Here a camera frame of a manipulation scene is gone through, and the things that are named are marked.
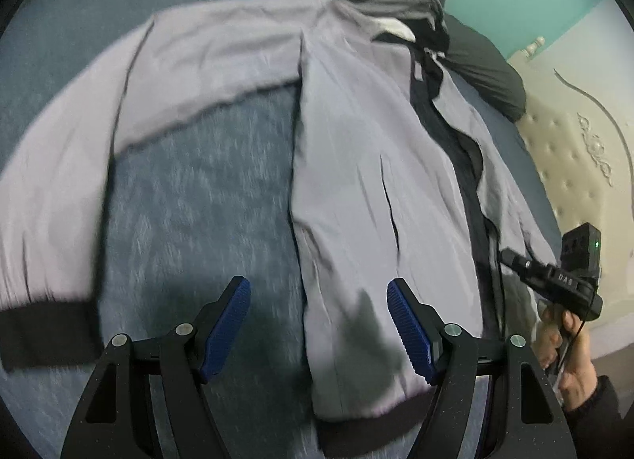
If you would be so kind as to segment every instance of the tufted headboard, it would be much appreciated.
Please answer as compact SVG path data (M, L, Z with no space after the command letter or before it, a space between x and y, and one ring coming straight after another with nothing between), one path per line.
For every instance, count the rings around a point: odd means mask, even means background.
M560 231L586 221L601 231L603 312L589 324L599 357L634 342L634 134L626 114L609 112L591 86L532 61L542 44L509 59L527 94L518 128Z

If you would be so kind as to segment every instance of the blue gripper pad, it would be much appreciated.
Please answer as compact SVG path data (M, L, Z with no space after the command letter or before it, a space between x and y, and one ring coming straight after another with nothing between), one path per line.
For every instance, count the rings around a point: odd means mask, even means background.
M388 309L414 371L432 383L436 370L429 338L394 280L388 284Z
M251 284L244 278L227 302L218 322L205 341L205 359L199 370L201 377L208 382L211 377L223 369L231 345L246 316L251 302Z

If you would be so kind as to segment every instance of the bed sheet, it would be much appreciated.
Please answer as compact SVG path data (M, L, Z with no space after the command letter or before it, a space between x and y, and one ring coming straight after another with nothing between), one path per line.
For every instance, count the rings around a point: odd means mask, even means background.
M29 0L0 39L0 168L42 107L105 46L151 13L193 1ZM454 80L483 114L500 152L506 150L503 158L513 161L513 143L523 150L515 127ZM193 124L126 153L111 170L100 258L106 339L122 330L133 339L160 335L214 300L234 274L252 282L252 307L235 352L207 390L237 459L322 457L311 421L304 295L288 216L298 95L297 86L285 86L203 111ZM518 164L523 175L527 165ZM534 198L534 212L543 209L545 194L540 200L539 191L522 190ZM59 457L90 371L7 375L0 369L0 395L44 459ZM474 408L483 407L484 386L478 384ZM152 389L159 393L160 383ZM176 457L164 406L155 412L165 457ZM473 420L464 457L472 456L478 429ZM416 430L368 457L406 457Z

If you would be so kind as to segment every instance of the pillow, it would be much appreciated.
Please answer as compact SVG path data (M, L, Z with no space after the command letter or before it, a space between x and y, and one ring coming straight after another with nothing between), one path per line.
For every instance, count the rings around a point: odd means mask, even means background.
M489 39L445 13L449 50L441 61L475 87L482 99L513 123L524 115L522 77Z

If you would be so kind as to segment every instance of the sleeve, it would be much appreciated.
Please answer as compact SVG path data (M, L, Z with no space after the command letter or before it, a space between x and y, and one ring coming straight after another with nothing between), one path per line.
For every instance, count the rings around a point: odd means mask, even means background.
M91 363L103 349L93 265L118 105L141 26L104 51L23 135L0 176L0 358Z
M616 391L608 377L599 377L592 396L574 411L565 413L578 459L620 457L623 425Z

